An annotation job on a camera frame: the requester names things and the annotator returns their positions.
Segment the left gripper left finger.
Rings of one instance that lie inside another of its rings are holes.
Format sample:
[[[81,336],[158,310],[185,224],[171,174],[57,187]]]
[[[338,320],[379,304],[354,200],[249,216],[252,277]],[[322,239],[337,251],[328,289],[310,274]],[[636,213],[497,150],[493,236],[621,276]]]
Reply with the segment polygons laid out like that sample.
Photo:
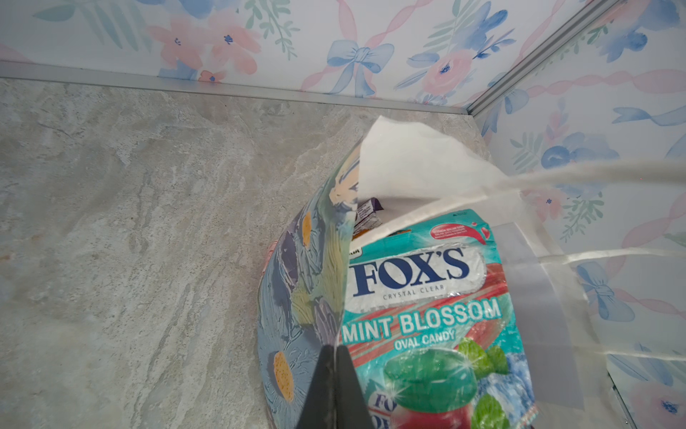
[[[321,349],[296,429],[335,427],[335,348]]]

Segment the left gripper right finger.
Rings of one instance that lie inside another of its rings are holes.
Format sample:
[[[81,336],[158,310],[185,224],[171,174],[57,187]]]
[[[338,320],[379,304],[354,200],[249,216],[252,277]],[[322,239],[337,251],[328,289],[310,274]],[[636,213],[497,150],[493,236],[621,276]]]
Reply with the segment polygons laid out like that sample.
[[[335,416],[337,429],[373,429],[373,422],[346,346],[335,354]]]

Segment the teal Fox's candy packet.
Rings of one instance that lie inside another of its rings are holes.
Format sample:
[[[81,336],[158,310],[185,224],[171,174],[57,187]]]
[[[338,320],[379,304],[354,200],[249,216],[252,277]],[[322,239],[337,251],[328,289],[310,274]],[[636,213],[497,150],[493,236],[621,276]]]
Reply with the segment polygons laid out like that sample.
[[[350,255],[339,340],[375,428],[527,428],[538,409],[491,227],[473,210]]]

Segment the small purple snack packet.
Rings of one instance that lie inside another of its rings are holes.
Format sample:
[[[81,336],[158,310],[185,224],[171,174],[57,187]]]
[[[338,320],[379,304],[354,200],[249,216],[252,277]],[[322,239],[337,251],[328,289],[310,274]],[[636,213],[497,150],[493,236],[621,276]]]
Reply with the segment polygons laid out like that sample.
[[[353,230],[353,238],[382,225],[379,213],[383,210],[381,202],[377,198],[370,198],[357,208],[356,223]]]

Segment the floral paper gift bag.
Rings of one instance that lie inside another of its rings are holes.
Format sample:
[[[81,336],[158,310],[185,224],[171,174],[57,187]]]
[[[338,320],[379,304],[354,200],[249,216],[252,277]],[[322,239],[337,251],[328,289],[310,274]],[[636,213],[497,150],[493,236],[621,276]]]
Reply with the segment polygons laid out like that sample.
[[[619,183],[684,184],[685,162],[620,161],[600,145],[566,150],[569,162],[508,176],[468,146],[422,123],[382,117],[273,246],[259,288],[258,355],[275,428],[296,428],[325,345],[336,349],[350,255],[432,218],[473,210],[491,227],[516,314],[538,409],[527,428],[628,428],[627,402],[607,364],[643,384],[670,384],[657,353],[605,345],[591,315],[618,320],[608,270],[641,255],[636,244],[566,255],[530,211],[526,191]],[[382,225],[353,238],[370,198]]]

